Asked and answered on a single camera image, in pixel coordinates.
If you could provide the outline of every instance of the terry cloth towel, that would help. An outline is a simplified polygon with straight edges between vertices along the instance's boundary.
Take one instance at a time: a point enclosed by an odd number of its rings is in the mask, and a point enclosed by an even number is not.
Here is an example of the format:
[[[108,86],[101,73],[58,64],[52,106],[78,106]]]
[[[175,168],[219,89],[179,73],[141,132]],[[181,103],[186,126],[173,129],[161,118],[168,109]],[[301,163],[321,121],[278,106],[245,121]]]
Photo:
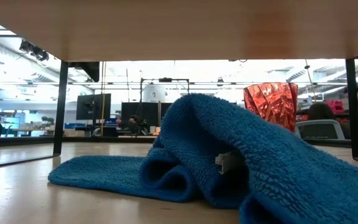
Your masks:
[[[244,166],[221,174],[215,158],[232,151]],[[239,208],[241,223],[358,223],[358,168],[205,95],[171,105],[147,157],[76,157],[49,181],[172,202],[203,196]]]

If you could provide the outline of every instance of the black metal frame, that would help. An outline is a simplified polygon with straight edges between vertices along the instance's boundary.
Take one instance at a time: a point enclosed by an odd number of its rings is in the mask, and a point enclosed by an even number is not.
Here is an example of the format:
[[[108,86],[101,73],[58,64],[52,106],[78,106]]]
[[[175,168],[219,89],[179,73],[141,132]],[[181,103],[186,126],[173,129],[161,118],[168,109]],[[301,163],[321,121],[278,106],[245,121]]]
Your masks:
[[[349,114],[351,123],[352,157],[358,161],[358,102],[356,66],[354,58],[346,59],[347,89],[349,95]]]
[[[68,78],[68,62],[62,61],[60,65],[59,95],[57,98],[57,111],[55,123],[55,142],[53,144],[53,155],[60,156],[62,153],[63,125],[66,107],[66,89]]]

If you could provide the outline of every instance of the red faceted vase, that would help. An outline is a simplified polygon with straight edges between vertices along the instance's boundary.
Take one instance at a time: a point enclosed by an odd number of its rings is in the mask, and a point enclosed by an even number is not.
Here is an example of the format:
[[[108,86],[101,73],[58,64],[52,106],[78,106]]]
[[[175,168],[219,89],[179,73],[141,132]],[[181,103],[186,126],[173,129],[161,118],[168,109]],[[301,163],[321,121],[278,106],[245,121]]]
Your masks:
[[[294,132],[298,85],[294,83],[263,83],[244,89],[246,108]]]

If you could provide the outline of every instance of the office desk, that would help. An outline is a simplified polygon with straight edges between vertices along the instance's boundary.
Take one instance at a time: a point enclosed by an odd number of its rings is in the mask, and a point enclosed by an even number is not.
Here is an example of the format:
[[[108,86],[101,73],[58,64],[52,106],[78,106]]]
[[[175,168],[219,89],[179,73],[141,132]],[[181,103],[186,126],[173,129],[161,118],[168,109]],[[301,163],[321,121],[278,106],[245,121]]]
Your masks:
[[[101,128],[100,126],[95,127],[76,127],[75,131],[84,131],[85,137],[91,137],[92,131],[96,128]],[[116,126],[103,126],[103,136],[104,137],[118,137],[117,127]]]
[[[358,56],[355,0],[0,0],[0,25],[66,62]]]
[[[31,133],[33,132],[33,131],[45,131],[45,132],[47,132],[47,135],[49,136],[49,135],[54,135],[55,134],[55,130],[44,130],[44,129],[13,129],[12,130],[13,131],[13,135],[15,136],[15,137],[18,137],[18,132],[19,131],[22,131],[22,132],[27,132],[27,134],[29,135],[29,136],[31,136]]]

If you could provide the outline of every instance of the office chair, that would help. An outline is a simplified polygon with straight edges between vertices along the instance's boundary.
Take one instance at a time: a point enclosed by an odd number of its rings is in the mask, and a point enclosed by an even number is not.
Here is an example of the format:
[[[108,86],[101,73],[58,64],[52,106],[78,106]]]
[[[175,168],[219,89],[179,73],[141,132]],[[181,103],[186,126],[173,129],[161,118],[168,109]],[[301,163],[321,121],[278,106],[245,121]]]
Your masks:
[[[295,134],[303,139],[345,139],[341,125],[332,119],[296,122]]]

